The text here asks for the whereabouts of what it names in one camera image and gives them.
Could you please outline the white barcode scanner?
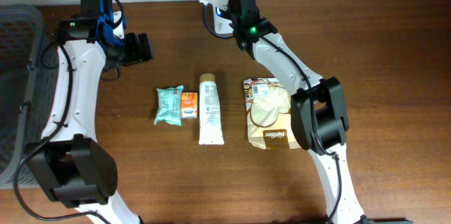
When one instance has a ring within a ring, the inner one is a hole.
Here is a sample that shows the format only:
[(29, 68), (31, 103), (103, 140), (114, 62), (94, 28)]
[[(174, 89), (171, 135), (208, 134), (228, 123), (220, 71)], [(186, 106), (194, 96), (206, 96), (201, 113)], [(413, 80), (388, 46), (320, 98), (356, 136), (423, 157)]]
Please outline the white barcode scanner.
[(230, 11), (224, 11), (219, 7), (214, 8), (214, 32), (218, 35), (229, 35), (233, 33)]

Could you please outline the white cream tube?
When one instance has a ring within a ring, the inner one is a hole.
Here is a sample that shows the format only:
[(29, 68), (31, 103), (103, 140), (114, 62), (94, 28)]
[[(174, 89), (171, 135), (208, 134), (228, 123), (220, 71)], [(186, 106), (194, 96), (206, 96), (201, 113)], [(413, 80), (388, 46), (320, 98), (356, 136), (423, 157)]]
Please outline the white cream tube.
[(199, 80), (199, 144), (224, 145), (216, 77), (205, 73)]

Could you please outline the brown grain bag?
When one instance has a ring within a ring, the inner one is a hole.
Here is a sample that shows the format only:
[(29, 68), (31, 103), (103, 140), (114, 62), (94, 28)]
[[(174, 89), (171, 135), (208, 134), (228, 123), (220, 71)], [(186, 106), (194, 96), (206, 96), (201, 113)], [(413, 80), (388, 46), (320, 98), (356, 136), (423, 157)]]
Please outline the brown grain bag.
[(247, 137), (254, 147), (298, 149), (291, 129), (290, 95), (275, 78), (253, 77), (243, 82)]

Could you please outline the teal snack packet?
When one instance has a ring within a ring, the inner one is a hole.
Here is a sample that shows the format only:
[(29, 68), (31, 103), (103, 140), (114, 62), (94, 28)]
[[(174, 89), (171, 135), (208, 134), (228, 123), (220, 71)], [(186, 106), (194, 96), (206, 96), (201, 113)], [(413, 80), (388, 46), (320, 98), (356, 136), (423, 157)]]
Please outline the teal snack packet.
[(184, 86), (169, 87), (166, 89), (157, 88), (158, 110), (154, 119), (154, 124), (164, 121), (170, 125), (181, 126), (181, 94)]

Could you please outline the orange tissue pack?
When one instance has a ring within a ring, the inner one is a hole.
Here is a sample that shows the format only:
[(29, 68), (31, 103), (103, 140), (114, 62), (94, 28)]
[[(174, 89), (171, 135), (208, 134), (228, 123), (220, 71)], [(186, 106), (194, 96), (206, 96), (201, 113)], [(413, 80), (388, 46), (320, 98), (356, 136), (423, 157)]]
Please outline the orange tissue pack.
[(180, 117), (198, 117), (198, 94), (196, 92), (183, 92), (180, 96)]

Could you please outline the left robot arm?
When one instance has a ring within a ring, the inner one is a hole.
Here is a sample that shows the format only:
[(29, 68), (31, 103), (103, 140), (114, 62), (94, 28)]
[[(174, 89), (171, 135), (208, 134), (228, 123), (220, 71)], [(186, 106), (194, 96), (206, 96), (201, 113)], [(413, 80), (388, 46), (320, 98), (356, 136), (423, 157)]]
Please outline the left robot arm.
[(80, 0), (81, 12), (59, 23), (58, 77), (40, 142), (22, 164), (52, 202), (93, 223), (141, 223), (121, 198), (114, 158), (97, 142), (95, 108), (101, 74), (153, 59), (145, 33), (125, 33), (119, 0)]

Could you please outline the grey plastic basket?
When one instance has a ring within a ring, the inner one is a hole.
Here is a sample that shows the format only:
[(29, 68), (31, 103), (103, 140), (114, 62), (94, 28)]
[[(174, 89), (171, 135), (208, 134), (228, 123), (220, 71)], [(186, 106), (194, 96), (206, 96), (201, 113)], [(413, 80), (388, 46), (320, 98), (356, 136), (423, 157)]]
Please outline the grey plastic basket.
[(13, 174), (26, 146), (40, 141), (51, 113), (58, 71), (40, 63), (49, 44), (37, 8), (1, 7), (2, 190), (13, 188)]

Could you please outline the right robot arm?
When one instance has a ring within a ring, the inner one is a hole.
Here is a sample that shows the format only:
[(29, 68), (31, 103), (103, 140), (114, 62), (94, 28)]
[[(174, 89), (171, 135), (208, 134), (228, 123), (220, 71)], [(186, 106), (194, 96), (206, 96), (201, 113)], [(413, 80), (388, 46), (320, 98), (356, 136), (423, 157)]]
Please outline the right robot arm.
[(237, 45), (290, 95), (292, 133), (316, 166), (327, 223), (367, 223), (347, 164), (349, 120), (342, 85), (336, 77), (325, 79), (303, 64), (276, 27), (260, 16), (256, 0), (228, 0), (228, 9)]

